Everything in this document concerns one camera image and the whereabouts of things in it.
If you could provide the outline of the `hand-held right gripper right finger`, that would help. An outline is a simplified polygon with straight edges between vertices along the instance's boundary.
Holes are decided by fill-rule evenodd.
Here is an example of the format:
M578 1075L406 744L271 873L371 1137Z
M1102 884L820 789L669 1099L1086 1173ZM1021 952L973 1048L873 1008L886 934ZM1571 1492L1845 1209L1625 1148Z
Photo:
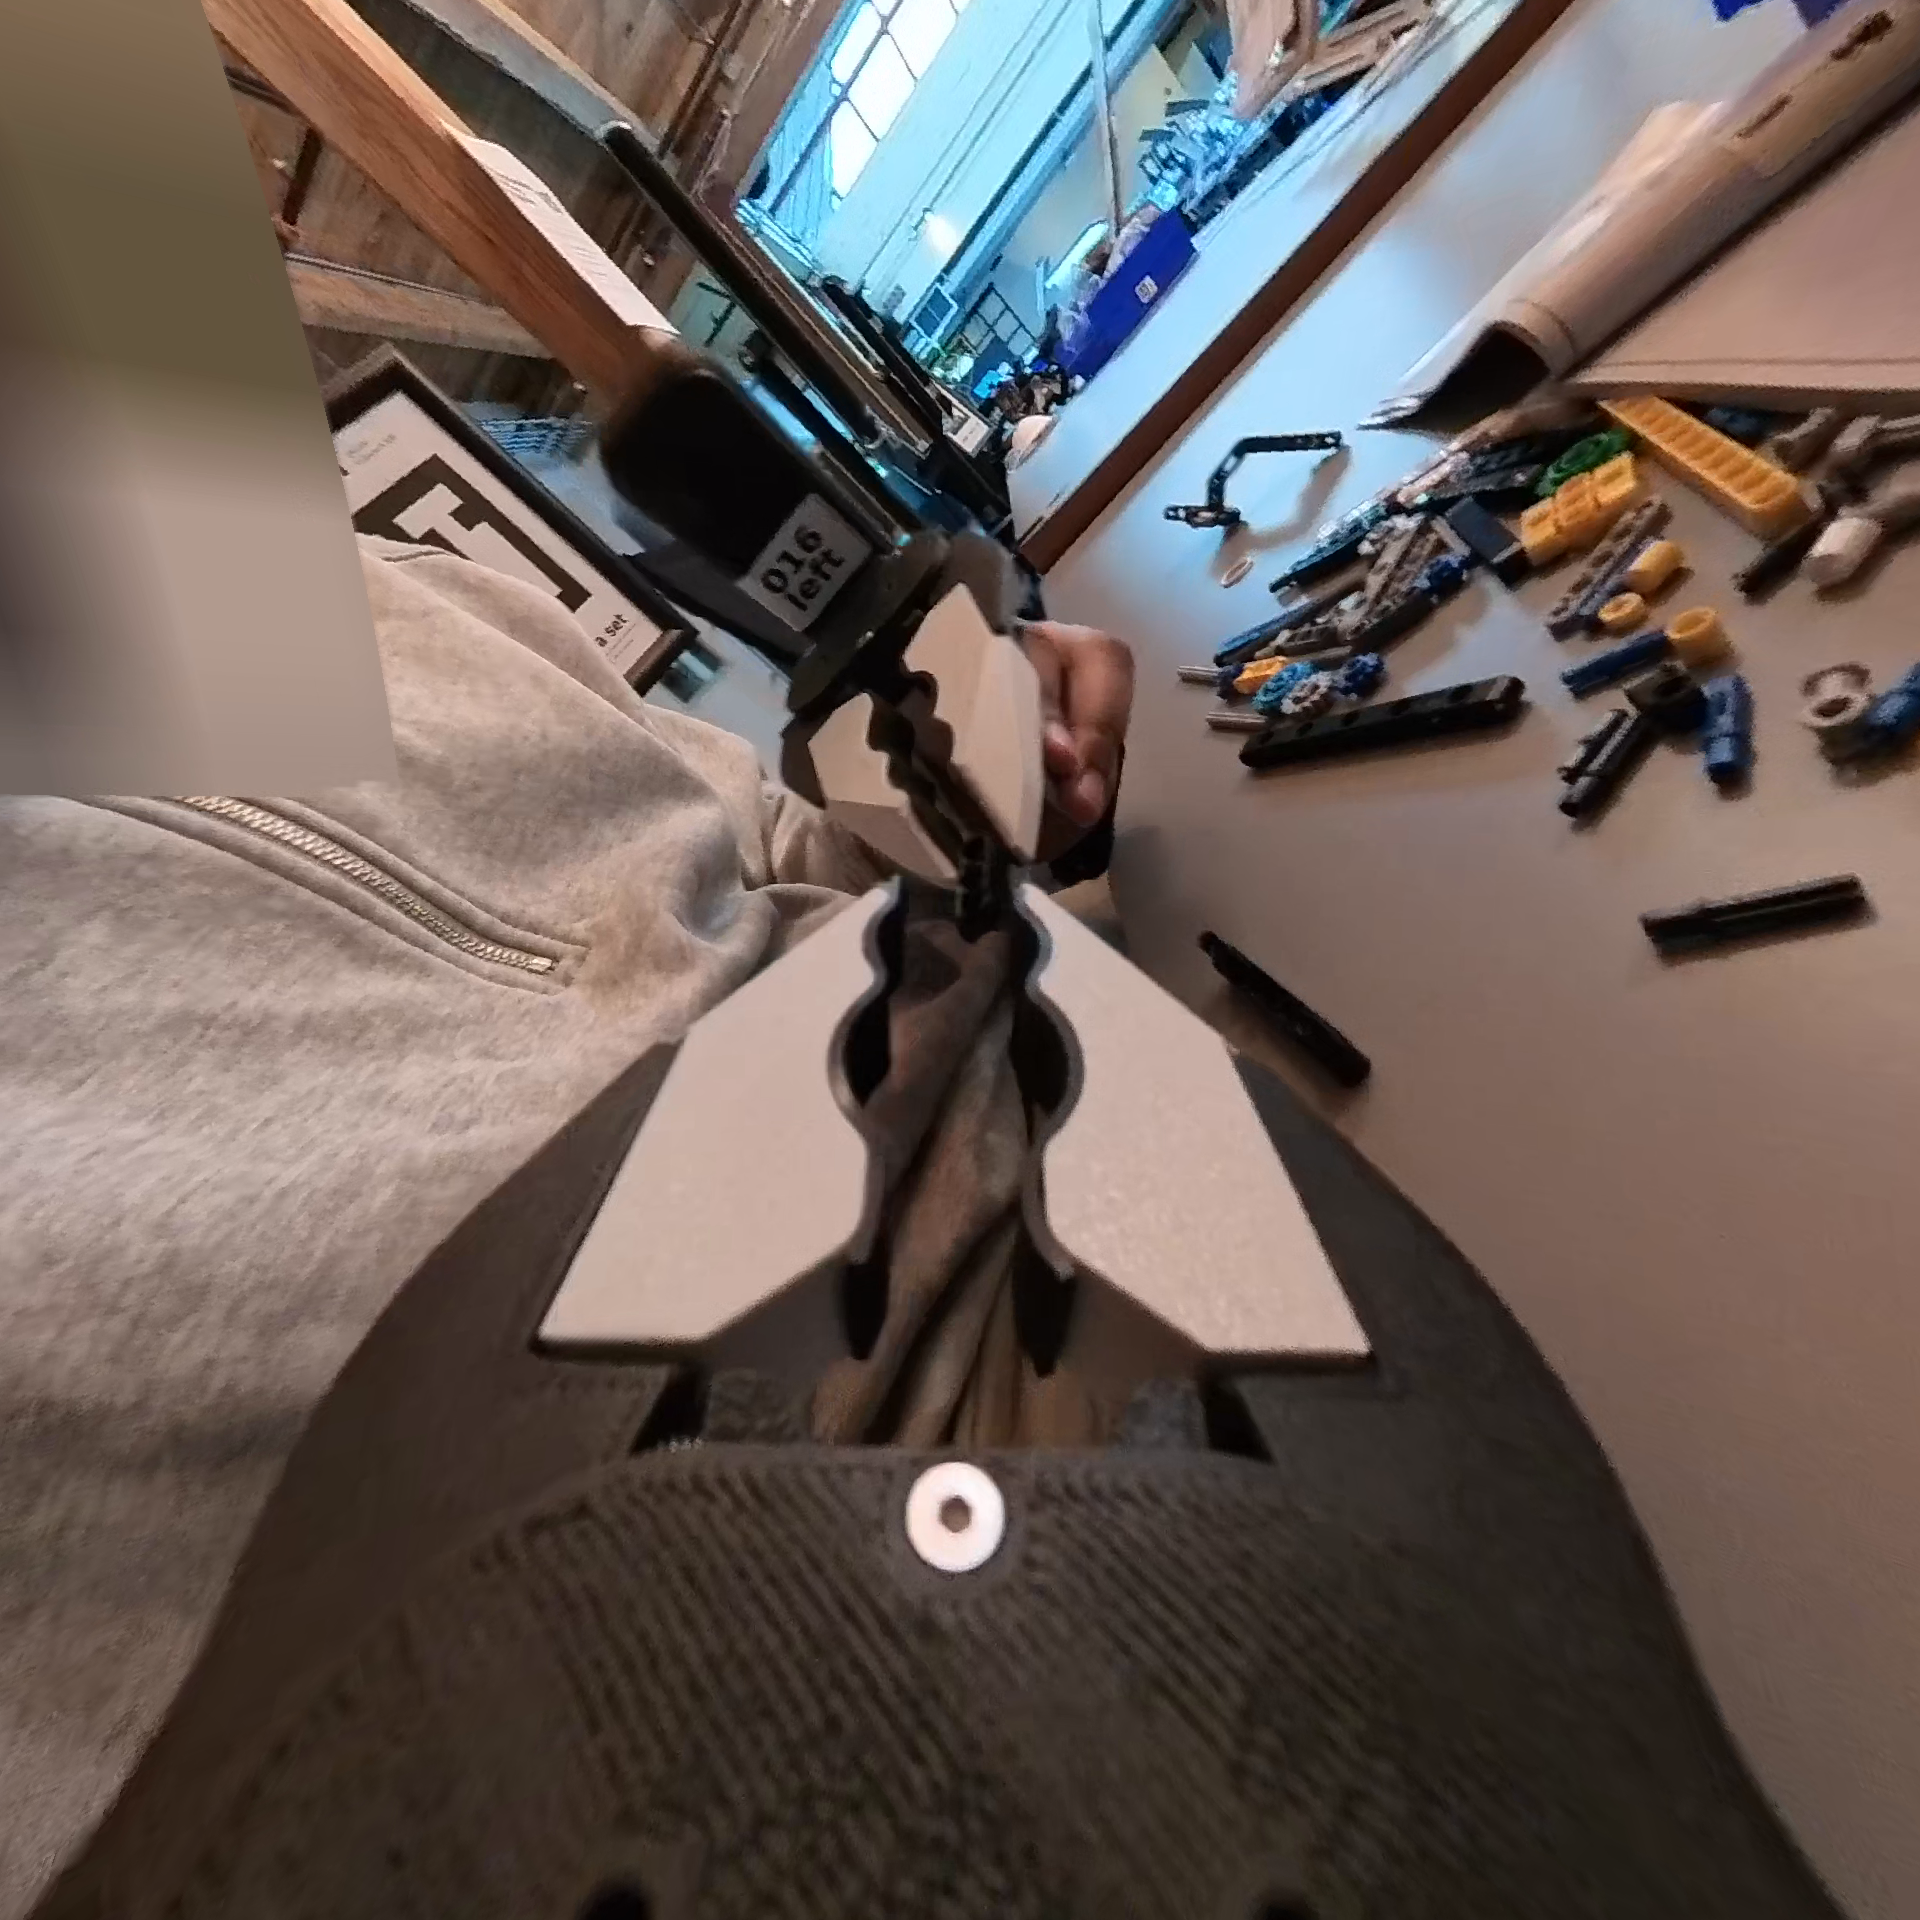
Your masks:
M1062 1039L1030 1232L1079 1283L1062 1357L1086 1374L1355 1364L1370 1335L1236 1051L1038 887L1029 993Z

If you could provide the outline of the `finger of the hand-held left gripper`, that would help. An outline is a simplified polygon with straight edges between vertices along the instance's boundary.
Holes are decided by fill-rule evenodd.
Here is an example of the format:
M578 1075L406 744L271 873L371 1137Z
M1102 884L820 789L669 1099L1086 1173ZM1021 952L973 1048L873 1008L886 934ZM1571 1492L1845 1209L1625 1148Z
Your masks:
M1041 849L1047 773L1041 672L997 631L969 584L949 588L903 649L898 701L908 873L961 873L985 845L1012 862Z
M782 777L823 816L851 831L881 863L923 884L955 888L957 854L940 838L930 801L910 787L911 734L875 699L847 699L817 718L794 718L782 735Z

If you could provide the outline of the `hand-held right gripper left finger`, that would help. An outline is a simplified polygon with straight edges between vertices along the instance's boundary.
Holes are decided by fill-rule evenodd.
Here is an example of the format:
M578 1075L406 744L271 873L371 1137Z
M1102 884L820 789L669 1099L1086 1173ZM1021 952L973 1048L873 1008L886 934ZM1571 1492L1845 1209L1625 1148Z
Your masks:
M846 1048L882 988L889 881L683 1037L537 1328L565 1359L820 1364L831 1273L873 1232Z

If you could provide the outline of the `small black lego piece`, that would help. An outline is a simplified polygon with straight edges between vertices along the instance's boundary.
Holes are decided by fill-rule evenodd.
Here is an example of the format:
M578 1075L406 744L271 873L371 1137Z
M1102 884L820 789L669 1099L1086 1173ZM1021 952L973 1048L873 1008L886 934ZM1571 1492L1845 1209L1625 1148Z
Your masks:
M946 918L965 942L1004 928L1025 877L1026 860L988 831L962 838L950 880L940 880Z

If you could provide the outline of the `person's left forearm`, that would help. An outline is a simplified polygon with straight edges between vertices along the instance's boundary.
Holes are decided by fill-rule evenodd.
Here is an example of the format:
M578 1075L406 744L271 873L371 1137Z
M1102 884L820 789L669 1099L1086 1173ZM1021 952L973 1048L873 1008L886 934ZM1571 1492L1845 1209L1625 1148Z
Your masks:
M435 545L361 534L357 551L390 696L394 849L500 904L601 856L652 888L859 895L892 877L746 739L638 696L556 599Z

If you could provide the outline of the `short black lego beam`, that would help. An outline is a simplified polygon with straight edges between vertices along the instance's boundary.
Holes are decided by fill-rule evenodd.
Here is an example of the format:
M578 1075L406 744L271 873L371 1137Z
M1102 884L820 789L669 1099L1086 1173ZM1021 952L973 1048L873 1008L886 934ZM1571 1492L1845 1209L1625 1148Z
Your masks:
M1370 1056L1306 999L1283 988L1258 960L1211 928L1196 934L1201 952L1219 977L1293 1044L1326 1079L1347 1091L1365 1087L1373 1075Z

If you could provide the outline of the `long black lego beam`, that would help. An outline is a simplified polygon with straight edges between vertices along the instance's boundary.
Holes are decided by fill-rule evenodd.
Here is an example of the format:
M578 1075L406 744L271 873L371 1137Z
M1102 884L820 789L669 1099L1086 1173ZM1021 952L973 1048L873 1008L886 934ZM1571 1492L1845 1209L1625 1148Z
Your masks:
M1239 765L1251 775L1271 775L1426 748L1459 735L1498 734L1523 718L1526 695L1523 678L1492 677L1386 703L1275 721L1245 739Z

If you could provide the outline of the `black lego axle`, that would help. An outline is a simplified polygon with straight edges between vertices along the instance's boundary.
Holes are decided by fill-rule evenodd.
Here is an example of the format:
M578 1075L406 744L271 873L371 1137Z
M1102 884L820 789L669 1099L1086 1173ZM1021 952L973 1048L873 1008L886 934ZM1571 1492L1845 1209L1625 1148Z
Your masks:
M1868 911L1865 884L1842 873L1650 909L1638 916L1638 925L1654 952L1675 957L1855 923Z

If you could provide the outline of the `long yellow lego beam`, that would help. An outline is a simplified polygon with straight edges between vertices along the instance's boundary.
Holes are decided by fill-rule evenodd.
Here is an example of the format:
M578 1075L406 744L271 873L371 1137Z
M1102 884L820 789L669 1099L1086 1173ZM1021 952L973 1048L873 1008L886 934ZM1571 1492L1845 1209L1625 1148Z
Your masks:
M1596 405L1658 467L1751 537L1777 542L1817 517L1817 500L1793 471L1684 407L1650 395L1599 398Z

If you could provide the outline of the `person's left hand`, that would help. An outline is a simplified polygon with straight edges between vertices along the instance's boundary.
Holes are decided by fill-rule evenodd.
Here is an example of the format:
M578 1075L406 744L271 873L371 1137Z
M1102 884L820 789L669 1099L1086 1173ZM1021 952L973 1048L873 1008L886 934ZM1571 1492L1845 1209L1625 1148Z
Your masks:
M1055 620L1021 623L1020 640L1041 681L1047 805L1091 830L1119 781L1137 701L1134 652L1102 628Z

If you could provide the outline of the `framed black white poster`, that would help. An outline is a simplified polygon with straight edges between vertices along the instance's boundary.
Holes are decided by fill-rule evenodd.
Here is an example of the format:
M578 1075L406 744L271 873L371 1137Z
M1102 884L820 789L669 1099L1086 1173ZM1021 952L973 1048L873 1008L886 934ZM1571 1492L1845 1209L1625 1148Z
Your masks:
M323 403L359 534L532 588L638 695L689 708L718 685L722 659L697 623L397 348L338 373Z

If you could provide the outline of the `white paper label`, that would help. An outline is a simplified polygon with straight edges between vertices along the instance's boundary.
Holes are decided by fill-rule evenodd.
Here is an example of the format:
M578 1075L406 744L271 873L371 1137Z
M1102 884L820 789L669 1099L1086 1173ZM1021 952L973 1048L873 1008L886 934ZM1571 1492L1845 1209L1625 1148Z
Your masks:
M518 208L573 277L621 321L676 336L671 320L593 239L558 195L510 149L474 132L455 135L486 179Z

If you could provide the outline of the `large window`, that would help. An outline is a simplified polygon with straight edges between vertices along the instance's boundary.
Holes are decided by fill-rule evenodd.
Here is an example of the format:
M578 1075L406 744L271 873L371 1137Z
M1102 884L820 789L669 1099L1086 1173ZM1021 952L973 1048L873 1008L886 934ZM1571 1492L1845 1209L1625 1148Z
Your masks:
M846 5L738 208L799 271L910 309L955 264L1132 5Z

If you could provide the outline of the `person's grey hoodie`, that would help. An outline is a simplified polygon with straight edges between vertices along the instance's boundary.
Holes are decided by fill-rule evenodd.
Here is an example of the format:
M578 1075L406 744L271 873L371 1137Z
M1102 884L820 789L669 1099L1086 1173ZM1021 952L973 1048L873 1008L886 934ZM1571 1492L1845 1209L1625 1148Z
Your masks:
M530 902L314 800L5 800L2 1903L107 1813L314 1405L601 1087L843 897Z

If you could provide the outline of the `wooden beam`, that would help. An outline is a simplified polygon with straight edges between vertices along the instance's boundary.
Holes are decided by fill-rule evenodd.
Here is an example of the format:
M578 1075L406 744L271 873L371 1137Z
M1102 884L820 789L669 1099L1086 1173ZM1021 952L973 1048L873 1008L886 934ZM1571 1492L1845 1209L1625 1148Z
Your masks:
M478 159L455 110L349 6L206 3L209 24L566 373L625 403L697 371L683 337L621 324Z

